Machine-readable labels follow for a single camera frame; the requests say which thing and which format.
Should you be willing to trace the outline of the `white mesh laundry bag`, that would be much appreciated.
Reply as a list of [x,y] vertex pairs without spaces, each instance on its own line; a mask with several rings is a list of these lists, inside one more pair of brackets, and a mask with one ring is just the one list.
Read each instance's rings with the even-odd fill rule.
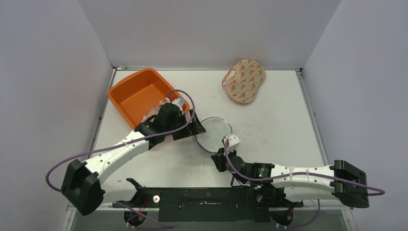
[[231,125],[224,119],[216,116],[205,118],[201,125],[206,132],[195,136],[200,148],[210,154],[216,154],[223,146],[222,139],[233,132]]

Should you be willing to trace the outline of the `orange plastic tub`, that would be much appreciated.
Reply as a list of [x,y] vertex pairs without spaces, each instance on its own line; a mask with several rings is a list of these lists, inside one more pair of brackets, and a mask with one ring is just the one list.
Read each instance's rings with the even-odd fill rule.
[[108,98],[130,128],[135,128],[160,102],[181,97],[180,93],[168,95],[174,89],[155,69],[145,68],[113,85]]

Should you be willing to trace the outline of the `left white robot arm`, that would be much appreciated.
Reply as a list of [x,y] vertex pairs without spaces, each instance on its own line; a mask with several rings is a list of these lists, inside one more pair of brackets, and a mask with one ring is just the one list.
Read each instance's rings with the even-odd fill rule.
[[101,204],[125,201],[131,207],[143,202],[143,193],[134,179],[106,182],[122,165],[154,146],[166,136],[180,140],[206,133],[206,129],[191,109],[184,114],[174,103],[165,103],[158,113],[148,117],[115,146],[104,148],[101,154],[83,162],[75,159],[67,166],[61,187],[62,194],[86,216]]

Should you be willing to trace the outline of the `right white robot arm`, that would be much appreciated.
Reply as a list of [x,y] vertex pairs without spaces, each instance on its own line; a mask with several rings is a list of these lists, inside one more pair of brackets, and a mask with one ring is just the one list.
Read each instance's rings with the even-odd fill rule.
[[322,167],[286,167],[247,163],[236,151],[225,155],[223,148],[210,158],[219,172],[229,171],[239,183],[272,191],[277,206],[304,200],[337,200],[353,208],[370,205],[366,173],[344,160]]

